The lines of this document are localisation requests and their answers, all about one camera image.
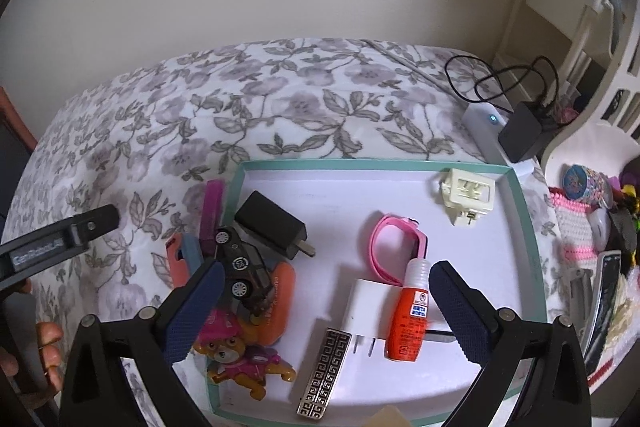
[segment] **black power adapter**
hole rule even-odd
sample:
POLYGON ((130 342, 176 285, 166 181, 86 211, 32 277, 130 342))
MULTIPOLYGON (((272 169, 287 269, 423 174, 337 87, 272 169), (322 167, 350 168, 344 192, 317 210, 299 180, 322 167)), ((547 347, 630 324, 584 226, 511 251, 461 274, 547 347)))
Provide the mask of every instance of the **black power adapter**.
POLYGON ((513 163, 528 160, 542 151, 560 129, 546 108, 536 102, 520 102, 507 125, 498 134, 498 142, 513 163))
POLYGON ((316 249, 306 242, 305 224, 257 190, 236 212, 235 220, 249 235, 287 259, 299 251, 309 257, 316 255, 316 249))

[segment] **toy car wheel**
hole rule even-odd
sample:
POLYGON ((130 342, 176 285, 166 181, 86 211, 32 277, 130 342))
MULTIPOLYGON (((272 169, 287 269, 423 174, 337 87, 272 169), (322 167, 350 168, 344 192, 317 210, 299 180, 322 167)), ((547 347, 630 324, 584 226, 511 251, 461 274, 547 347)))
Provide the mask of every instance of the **toy car wheel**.
POLYGON ((218 243, 219 245, 224 245, 229 241, 231 241, 231 235, 226 230, 220 230, 216 234, 216 243, 218 243))
POLYGON ((236 299, 242 299, 249 295, 249 285, 245 281, 236 281, 231 286, 231 295, 236 299))

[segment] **human hand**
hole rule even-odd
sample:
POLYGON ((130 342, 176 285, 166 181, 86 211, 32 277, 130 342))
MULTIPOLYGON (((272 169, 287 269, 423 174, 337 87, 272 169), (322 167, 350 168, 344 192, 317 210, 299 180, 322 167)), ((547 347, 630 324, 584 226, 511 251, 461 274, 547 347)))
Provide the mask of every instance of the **human hand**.
MULTIPOLYGON (((29 293, 31 291, 31 282, 28 280, 20 291, 29 293)), ((36 333, 38 334, 38 347, 40 348, 43 371, 47 374, 49 386, 55 393, 58 393, 62 389, 62 378, 57 368, 60 366, 62 356, 60 355, 60 350, 53 344, 62 338, 62 328, 52 322, 40 322, 36 324, 36 333)), ((0 368, 8 377, 14 377, 20 371, 14 356, 1 346, 0 368)))

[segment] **floral tablecloth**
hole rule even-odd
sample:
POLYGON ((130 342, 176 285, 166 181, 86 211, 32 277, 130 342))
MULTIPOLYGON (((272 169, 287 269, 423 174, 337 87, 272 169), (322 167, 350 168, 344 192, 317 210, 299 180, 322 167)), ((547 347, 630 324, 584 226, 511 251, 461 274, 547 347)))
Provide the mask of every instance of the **floral tablecloth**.
MULTIPOLYGON (((458 52, 365 41, 281 39, 194 52, 105 82, 66 102, 22 176, 3 242, 63 217, 113 203, 116 232, 33 281, 42 320, 62 325, 63 355, 85 314, 132 317, 169 293, 164 241, 196 232, 205 181, 231 179, 258 158, 373 157, 482 161, 460 120, 461 100, 443 72, 458 52)), ((450 67, 474 97, 486 74, 469 60, 450 67)), ((481 94, 498 92, 485 83, 481 94)), ((542 172, 522 181, 538 240, 548 318, 566 311, 558 222, 542 172)), ((202 361, 176 373, 208 409, 202 361)), ((130 363, 127 374, 150 425, 161 425, 130 363)))

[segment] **toy car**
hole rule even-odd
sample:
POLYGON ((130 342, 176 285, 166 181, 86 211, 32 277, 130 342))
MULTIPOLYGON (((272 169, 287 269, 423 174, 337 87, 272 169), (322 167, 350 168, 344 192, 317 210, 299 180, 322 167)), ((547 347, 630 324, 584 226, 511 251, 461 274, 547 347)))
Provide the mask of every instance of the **toy car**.
POLYGON ((267 311, 275 288, 257 248, 240 239, 233 227, 216 230, 216 258, 225 267, 226 288, 252 315, 267 311))

